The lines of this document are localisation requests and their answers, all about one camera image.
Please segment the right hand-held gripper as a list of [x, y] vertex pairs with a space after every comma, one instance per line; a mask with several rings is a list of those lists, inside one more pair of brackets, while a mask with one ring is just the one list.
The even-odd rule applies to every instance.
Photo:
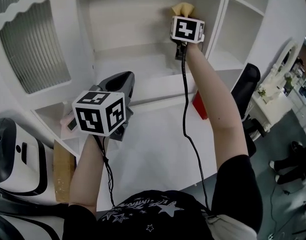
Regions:
[[187, 43], [199, 44], [205, 39], [205, 22], [202, 20], [173, 16], [170, 29], [170, 39], [176, 44], [175, 59], [181, 61], [184, 47]]

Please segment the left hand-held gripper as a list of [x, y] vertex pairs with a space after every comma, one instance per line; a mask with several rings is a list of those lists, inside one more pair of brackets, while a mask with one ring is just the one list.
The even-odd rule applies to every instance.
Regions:
[[83, 91], [72, 103], [78, 129], [86, 134], [123, 141], [133, 111], [129, 108], [135, 74], [125, 71]]

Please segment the yellow wiping cloth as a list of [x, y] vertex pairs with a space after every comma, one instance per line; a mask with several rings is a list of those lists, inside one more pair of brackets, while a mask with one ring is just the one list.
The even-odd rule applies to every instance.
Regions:
[[193, 18], [195, 7], [187, 2], [181, 2], [171, 7], [172, 16]]

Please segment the white cabinet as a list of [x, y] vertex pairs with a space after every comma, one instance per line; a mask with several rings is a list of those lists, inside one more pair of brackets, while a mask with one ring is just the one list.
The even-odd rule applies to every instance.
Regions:
[[[170, 25], [171, 7], [181, 2], [192, 4], [193, 15], [205, 22], [202, 52], [229, 88], [247, 63], [265, 75], [290, 39], [298, 43], [298, 51], [305, 39], [305, 0], [87, 0], [93, 85], [132, 71], [133, 104], [178, 99], [184, 90]], [[33, 134], [55, 139], [79, 155], [83, 135], [60, 124], [73, 99], [24, 109], [0, 74], [0, 117], [13, 117]]]

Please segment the person's right forearm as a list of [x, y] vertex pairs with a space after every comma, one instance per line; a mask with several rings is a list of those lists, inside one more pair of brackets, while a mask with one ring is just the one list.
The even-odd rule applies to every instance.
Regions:
[[220, 168], [227, 160], [248, 154], [238, 107], [197, 44], [188, 44], [186, 61], [210, 120], [216, 164]]

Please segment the person's left forearm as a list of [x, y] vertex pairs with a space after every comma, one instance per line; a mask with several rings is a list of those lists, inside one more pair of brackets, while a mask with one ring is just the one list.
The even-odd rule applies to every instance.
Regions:
[[96, 214], [103, 167], [102, 151], [96, 138], [89, 135], [70, 183], [69, 205], [79, 205]]

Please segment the pink digital clock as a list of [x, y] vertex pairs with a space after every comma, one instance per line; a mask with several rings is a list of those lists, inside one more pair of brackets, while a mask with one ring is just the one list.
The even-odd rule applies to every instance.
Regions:
[[77, 128], [77, 122], [73, 110], [67, 113], [61, 120], [60, 124], [69, 132], [73, 132]]

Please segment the red book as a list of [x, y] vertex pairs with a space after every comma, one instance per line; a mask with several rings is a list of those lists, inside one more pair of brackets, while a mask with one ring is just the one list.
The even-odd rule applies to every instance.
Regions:
[[192, 101], [192, 104], [195, 108], [195, 110], [197, 111], [197, 113], [199, 114], [199, 116], [201, 117], [202, 120], [207, 120], [208, 119], [208, 115], [206, 112], [206, 109], [204, 107], [201, 95], [199, 93], [199, 91], [196, 92], [196, 95]]

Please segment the black office chair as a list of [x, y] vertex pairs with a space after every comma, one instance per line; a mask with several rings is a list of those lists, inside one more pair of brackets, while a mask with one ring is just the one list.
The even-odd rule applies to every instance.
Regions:
[[249, 157], [253, 156], [257, 151], [255, 141], [251, 138], [251, 134], [255, 131], [259, 131], [259, 134], [262, 137], [265, 137], [266, 135], [266, 132], [260, 122], [255, 118], [248, 118], [246, 115], [247, 107], [251, 101], [252, 94], [255, 91], [260, 79], [261, 73], [259, 69], [255, 65], [247, 63], [232, 90], [232, 96], [237, 104], [241, 119], [246, 119], [246, 122], [248, 122], [249, 125], [249, 128], [245, 128], [245, 126], [243, 126]]

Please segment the ribbed glass cabinet door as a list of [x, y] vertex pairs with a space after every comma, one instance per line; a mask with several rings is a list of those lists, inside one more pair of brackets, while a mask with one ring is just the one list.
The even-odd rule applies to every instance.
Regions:
[[24, 109], [93, 85], [87, 8], [87, 0], [0, 0], [0, 74]]

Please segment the brown cardboard box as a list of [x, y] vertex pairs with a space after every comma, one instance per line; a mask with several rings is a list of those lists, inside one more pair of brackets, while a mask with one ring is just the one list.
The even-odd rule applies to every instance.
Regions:
[[70, 184], [76, 167], [76, 159], [59, 142], [53, 146], [53, 183], [55, 198], [59, 203], [69, 203]]

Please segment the white vanity table with mirror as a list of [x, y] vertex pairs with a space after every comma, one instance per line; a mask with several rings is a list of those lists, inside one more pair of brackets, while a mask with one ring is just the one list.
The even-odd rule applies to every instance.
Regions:
[[259, 122], [265, 133], [292, 108], [284, 94], [284, 85], [287, 82], [285, 75], [290, 72], [297, 58], [298, 48], [298, 43], [290, 39], [268, 75], [252, 94], [249, 116]]

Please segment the person's black star-print shirt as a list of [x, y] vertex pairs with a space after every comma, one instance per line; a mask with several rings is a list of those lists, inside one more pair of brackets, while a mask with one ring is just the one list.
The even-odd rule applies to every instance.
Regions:
[[247, 155], [220, 166], [210, 210], [192, 195], [175, 190], [135, 194], [101, 218], [71, 205], [62, 240], [214, 240], [204, 216], [217, 215], [236, 219], [258, 234], [263, 202]]

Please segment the beige waist pouch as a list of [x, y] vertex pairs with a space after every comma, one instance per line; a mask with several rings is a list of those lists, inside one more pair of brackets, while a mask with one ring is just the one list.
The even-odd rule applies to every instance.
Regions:
[[205, 215], [204, 219], [214, 240], [257, 240], [251, 227], [227, 215]]

